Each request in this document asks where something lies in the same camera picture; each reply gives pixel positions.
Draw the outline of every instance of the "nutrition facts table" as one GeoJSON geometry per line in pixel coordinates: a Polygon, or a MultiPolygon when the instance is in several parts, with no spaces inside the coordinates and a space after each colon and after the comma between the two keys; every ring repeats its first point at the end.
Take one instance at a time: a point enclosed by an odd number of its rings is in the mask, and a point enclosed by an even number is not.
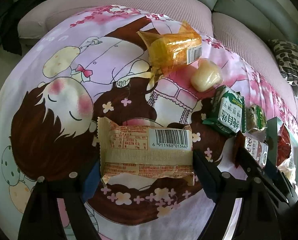
{"type": "Polygon", "coordinates": [[[148,150],[147,135],[130,135],[130,133],[115,133],[111,142],[112,148],[148,150]]]}

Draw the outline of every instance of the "sofa backrest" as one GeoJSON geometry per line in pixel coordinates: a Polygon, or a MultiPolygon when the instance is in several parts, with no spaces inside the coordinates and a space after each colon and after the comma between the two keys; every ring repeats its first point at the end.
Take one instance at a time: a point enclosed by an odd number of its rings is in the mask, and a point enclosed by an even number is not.
{"type": "Polygon", "coordinates": [[[298,25],[277,0],[198,0],[210,10],[229,15],[262,40],[298,40],[298,25]]]}

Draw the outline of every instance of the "white barcode label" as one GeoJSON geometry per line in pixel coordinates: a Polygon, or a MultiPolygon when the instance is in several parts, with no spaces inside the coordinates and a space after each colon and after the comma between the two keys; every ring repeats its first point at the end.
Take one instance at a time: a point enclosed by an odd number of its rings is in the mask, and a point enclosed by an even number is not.
{"type": "Polygon", "coordinates": [[[149,147],[154,149],[191,150],[188,130],[149,129],[149,147]]]}
{"type": "Polygon", "coordinates": [[[202,55],[202,44],[187,49],[187,65],[195,62],[202,55]]]}

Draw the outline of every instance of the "black and white patterned pillow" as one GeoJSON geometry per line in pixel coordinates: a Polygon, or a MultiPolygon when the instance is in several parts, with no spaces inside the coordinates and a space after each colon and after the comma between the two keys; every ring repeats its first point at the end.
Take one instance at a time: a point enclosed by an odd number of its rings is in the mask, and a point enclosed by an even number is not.
{"type": "Polygon", "coordinates": [[[290,85],[298,87],[298,45],[269,40],[269,47],[277,59],[281,75],[290,85]]]}

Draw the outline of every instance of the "barcode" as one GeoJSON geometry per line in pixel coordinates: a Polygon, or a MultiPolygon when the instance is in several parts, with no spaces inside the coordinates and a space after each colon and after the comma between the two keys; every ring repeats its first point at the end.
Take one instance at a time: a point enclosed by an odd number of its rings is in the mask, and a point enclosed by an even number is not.
{"type": "Polygon", "coordinates": [[[202,55],[202,45],[191,47],[187,49],[187,65],[196,61],[202,55]]]}
{"type": "Polygon", "coordinates": [[[156,142],[168,144],[188,145],[187,130],[155,130],[156,142]]]}

